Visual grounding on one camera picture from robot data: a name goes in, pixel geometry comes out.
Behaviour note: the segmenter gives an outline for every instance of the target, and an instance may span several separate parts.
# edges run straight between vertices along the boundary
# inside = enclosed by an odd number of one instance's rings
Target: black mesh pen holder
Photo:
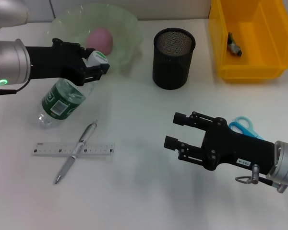
[[[154,38],[153,80],[157,86],[175,90],[188,79],[195,39],[188,31],[168,28]]]

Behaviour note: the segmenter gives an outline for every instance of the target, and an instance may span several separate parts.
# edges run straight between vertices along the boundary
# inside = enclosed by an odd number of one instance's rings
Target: green bottle label
[[[80,104],[67,101],[62,97],[55,84],[42,100],[42,106],[45,112],[57,119],[66,119]]]

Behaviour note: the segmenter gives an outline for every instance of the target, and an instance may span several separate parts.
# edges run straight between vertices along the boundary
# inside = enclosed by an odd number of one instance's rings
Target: plastic water bottle
[[[87,60],[88,67],[107,63],[106,57],[94,51]],[[38,105],[38,120],[42,127],[56,127],[65,120],[93,91],[95,82],[79,87],[60,78]]]

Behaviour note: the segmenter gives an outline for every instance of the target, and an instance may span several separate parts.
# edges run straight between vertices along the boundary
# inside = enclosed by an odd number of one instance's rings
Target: robotic arm
[[[197,112],[187,117],[175,113],[173,123],[206,131],[201,147],[196,147],[166,136],[164,147],[178,150],[178,159],[215,170],[219,164],[228,163],[252,171],[251,176],[237,177],[244,184],[265,183],[283,193],[288,187],[288,144],[275,144],[249,137],[231,130],[225,119],[212,118]]]
[[[27,19],[28,8],[22,0],[0,0],[0,28],[26,24]],[[87,59],[94,49],[84,49],[79,44],[57,38],[52,42],[51,47],[28,47],[20,39],[0,41],[0,85],[28,83],[31,79],[65,78],[83,86],[107,73],[109,64],[86,66],[83,58]],[[0,95],[18,91],[0,89]]]

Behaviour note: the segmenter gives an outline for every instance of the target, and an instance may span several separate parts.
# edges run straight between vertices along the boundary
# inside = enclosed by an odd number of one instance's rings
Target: ruler
[[[69,157],[76,143],[39,142],[34,145],[33,156],[39,157]],[[82,148],[79,157],[112,156],[114,143],[88,144]]]

